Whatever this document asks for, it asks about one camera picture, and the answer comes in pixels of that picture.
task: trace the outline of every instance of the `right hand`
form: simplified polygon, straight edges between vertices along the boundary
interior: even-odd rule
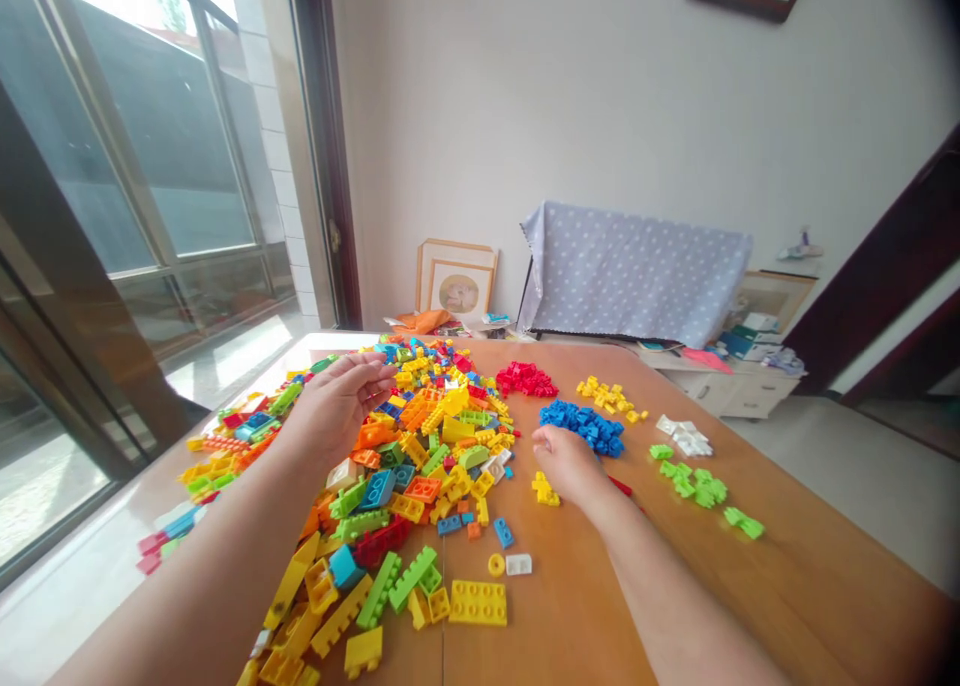
[[[533,453],[553,490],[581,509],[616,488],[590,445],[573,431],[541,426],[533,432]]]

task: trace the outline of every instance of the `cardboard box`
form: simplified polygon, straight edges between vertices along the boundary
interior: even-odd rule
[[[717,339],[717,343],[741,361],[763,361],[767,356],[779,353],[783,348],[780,344],[758,344],[748,341],[729,331],[724,331]]]
[[[776,331],[757,331],[743,325],[734,326],[731,333],[753,343],[780,343],[783,341],[783,334],[778,334]]]

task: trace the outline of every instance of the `framed picture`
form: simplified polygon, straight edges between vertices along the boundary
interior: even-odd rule
[[[479,322],[490,307],[493,268],[434,259],[430,262],[429,308],[446,309],[457,321]]]
[[[433,308],[430,306],[432,300],[430,276],[433,273],[434,261],[490,269],[494,277],[497,272],[497,252],[489,246],[427,239],[417,249],[417,311]]]
[[[816,283],[817,279],[808,276],[747,271],[724,321],[723,330],[729,331],[743,323],[747,314],[755,311],[775,316],[777,333],[783,333]]]

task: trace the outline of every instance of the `pile of building blocks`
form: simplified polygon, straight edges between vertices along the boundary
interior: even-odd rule
[[[318,494],[241,684],[252,686],[259,678],[273,686],[313,686],[320,680],[318,666],[345,635],[347,677],[376,669],[384,655],[381,621],[388,605],[398,615],[408,611],[417,630],[447,618],[507,623],[503,586],[454,581],[448,594],[433,548],[424,546],[406,567],[398,554],[416,526],[435,526],[447,538],[466,530],[463,538],[471,541],[490,526],[487,499],[506,475],[519,435],[494,380],[479,376],[469,351],[455,351],[451,341],[407,343],[384,336],[363,350],[387,354],[399,369],[397,387],[365,420],[352,453]],[[190,501],[140,542],[142,571],[155,570],[221,490],[270,447],[306,383],[336,359],[287,374],[275,394],[251,394],[220,412],[211,433],[190,439],[191,450],[210,456],[180,477]],[[602,431],[609,440],[610,429]],[[549,484],[546,489],[553,493]],[[496,519],[493,526],[501,547],[512,546],[506,521]],[[502,557],[500,562],[508,573],[530,573],[529,555],[521,556],[508,557],[509,565]]]
[[[619,458],[623,453],[623,424],[608,421],[593,409],[578,408],[565,401],[554,401],[540,409],[540,425],[553,424],[580,434],[595,453]]]
[[[637,413],[633,404],[627,401],[623,395],[623,386],[614,384],[612,387],[599,383],[596,376],[588,376],[587,380],[577,384],[577,393],[584,398],[593,399],[593,405],[598,409],[603,409],[611,416],[616,413],[622,413],[629,423],[643,423],[647,420],[649,412],[643,411]]]
[[[673,437],[685,456],[713,456],[709,439],[697,430],[693,421],[671,421],[664,415],[657,421],[657,428]]]
[[[497,386],[504,397],[511,391],[519,391],[527,396],[553,398],[560,391],[553,381],[536,364],[511,361],[507,368],[497,374]]]
[[[673,450],[669,446],[651,446],[650,455],[660,461],[660,473],[673,482],[674,489],[682,498],[692,497],[694,503],[705,509],[712,509],[727,500],[727,486],[723,481],[706,469],[692,469],[685,463],[671,463],[668,459],[673,456]],[[741,529],[751,539],[756,540],[763,535],[763,524],[739,509],[727,508],[723,515],[731,526]]]

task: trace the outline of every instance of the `floor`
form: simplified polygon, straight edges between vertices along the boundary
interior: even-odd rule
[[[868,399],[857,410],[960,461],[960,399]]]
[[[829,399],[723,419],[804,486],[960,598],[960,463]]]

